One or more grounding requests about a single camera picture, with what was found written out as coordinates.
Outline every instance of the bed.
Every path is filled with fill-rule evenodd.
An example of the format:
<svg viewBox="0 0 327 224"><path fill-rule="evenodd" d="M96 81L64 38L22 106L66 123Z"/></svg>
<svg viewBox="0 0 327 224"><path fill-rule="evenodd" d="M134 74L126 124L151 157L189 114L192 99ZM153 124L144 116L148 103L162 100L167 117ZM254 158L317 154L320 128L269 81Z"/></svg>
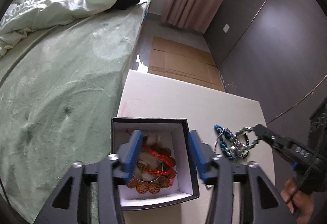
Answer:
<svg viewBox="0 0 327 224"><path fill-rule="evenodd" d="M0 59L0 175L27 221L73 162L109 153L149 3L36 29Z"/></svg>

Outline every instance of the floor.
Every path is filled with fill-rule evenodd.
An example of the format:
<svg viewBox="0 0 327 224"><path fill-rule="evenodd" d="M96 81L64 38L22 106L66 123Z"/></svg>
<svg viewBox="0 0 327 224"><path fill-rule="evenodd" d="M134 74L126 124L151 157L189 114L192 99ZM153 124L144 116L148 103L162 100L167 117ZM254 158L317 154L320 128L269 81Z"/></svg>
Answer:
<svg viewBox="0 0 327 224"><path fill-rule="evenodd" d="M136 59L132 66L133 70L148 72L152 41L155 36L210 52L202 35L163 25L160 21L147 17L143 22L135 49Z"/></svg>
<svg viewBox="0 0 327 224"><path fill-rule="evenodd" d="M153 37L148 73L225 91L211 53L162 37Z"/></svg>

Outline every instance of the beaded bracelet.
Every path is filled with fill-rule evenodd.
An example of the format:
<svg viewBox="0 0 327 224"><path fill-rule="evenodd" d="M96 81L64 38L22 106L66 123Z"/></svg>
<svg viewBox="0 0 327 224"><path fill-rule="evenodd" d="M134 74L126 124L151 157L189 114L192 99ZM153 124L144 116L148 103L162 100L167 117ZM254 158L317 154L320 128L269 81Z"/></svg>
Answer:
<svg viewBox="0 0 327 224"><path fill-rule="evenodd" d="M249 143L249 137L246 132L251 132L253 127L244 127L236 132L235 135L228 128L224 129L220 125L215 125L214 129L217 133L215 154L217 154L216 148L219 142L221 152L229 160L245 159L249 155L249 150L259 143L259 139L255 139L251 144ZM238 140L240 136L244 136L246 145ZM224 141L223 137L229 141L230 145Z"/></svg>

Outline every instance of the blue rope bracelet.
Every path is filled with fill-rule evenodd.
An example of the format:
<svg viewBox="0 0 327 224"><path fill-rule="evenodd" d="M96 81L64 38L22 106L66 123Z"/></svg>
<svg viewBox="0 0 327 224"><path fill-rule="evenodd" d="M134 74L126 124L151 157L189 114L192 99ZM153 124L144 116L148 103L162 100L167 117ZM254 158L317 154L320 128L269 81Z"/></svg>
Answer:
<svg viewBox="0 0 327 224"><path fill-rule="evenodd" d="M232 146L234 146L235 143L238 141L237 136L234 135L228 128L224 129L220 125L215 125L214 130L217 133L217 140L216 140L216 144L215 144L215 153L216 153L217 144L219 142L221 152L229 160L238 160L240 158L245 159L248 156L248 154L249 154L248 150L246 151L245 154L243 154L244 150L236 150L235 151L235 147L234 147L234 149L232 149L232 147L229 147L227 145L227 143L224 141L223 137L225 139L227 139ZM246 133L243 133L243 135L246 140L246 145L249 145L250 143L249 143L248 136L246 135Z"/></svg>

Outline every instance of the blanket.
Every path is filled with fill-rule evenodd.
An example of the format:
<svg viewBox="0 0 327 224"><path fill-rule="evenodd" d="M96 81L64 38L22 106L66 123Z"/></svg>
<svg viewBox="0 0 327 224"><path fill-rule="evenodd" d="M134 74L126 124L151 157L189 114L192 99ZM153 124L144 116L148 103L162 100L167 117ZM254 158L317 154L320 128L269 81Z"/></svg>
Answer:
<svg viewBox="0 0 327 224"><path fill-rule="evenodd" d="M0 176L30 223L73 162L109 153L111 118L147 7L32 32L2 58Z"/></svg>
<svg viewBox="0 0 327 224"><path fill-rule="evenodd" d="M111 8L117 0L17 0L0 21L0 57L29 32L66 25Z"/></svg>

